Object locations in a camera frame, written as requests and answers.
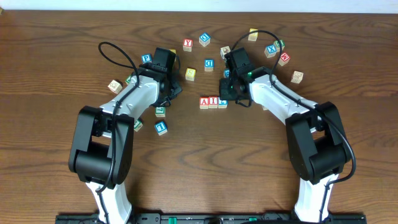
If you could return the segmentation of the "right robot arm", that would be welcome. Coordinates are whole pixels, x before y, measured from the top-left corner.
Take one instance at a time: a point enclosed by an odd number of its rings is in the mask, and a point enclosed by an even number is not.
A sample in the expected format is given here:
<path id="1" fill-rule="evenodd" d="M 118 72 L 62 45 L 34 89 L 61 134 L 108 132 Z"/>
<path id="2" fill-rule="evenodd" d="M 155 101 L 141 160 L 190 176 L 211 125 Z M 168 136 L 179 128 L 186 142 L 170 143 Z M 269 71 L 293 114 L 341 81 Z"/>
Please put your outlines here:
<path id="1" fill-rule="evenodd" d="M 300 177 L 294 213 L 301 222 L 325 222 L 333 185 L 353 176 L 352 170 L 339 177 L 347 162 L 356 165 L 337 107 L 299 96 L 265 67 L 220 79 L 219 93 L 222 100 L 260 104 L 283 122 L 289 159 Z"/>

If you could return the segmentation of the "blue 2 block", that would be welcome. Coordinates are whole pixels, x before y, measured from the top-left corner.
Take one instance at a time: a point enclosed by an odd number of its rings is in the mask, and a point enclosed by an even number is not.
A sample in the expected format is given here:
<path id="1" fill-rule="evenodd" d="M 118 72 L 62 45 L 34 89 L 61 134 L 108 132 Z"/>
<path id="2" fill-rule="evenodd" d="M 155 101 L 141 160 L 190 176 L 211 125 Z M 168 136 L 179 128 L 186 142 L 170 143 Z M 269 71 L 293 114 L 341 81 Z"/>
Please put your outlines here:
<path id="1" fill-rule="evenodd" d="M 222 109 L 222 108 L 227 108 L 227 107 L 228 107 L 228 101 L 218 98 L 218 108 Z"/>

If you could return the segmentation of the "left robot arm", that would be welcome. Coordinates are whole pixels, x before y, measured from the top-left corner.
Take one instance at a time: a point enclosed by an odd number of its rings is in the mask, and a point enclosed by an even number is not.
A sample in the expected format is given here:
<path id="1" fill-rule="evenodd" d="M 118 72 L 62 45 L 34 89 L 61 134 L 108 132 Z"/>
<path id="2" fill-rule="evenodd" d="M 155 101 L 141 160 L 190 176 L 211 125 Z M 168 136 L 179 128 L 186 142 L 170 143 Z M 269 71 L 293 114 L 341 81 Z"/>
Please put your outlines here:
<path id="1" fill-rule="evenodd" d="M 113 100 L 80 110 L 68 166 L 95 196 L 99 221 L 129 220 L 132 205 L 124 181 L 132 162 L 134 123 L 148 107 L 169 105 L 181 90 L 171 68 L 147 63 Z"/>

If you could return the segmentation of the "red I block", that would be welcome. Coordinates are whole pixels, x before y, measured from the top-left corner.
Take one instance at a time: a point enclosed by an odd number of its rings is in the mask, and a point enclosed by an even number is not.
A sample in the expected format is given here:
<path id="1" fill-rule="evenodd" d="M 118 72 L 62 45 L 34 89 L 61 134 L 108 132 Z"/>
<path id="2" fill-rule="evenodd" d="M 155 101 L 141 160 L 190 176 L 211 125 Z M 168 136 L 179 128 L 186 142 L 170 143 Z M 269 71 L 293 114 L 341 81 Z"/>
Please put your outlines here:
<path id="1" fill-rule="evenodd" d="M 218 97 L 217 96 L 209 96 L 208 97 L 208 107 L 209 107 L 209 109 L 218 108 Z"/>

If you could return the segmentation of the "red A block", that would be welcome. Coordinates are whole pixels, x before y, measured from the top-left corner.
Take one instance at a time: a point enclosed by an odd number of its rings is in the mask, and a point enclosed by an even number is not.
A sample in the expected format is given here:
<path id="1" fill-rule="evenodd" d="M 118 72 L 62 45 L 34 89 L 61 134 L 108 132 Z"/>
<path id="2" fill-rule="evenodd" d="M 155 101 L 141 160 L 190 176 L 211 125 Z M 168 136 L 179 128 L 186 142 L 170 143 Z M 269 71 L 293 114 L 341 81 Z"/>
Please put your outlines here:
<path id="1" fill-rule="evenodd" d="M 200 97 L 200 109 L 208 109 L 209 108 L 209 98 L 208 97 Z"/>

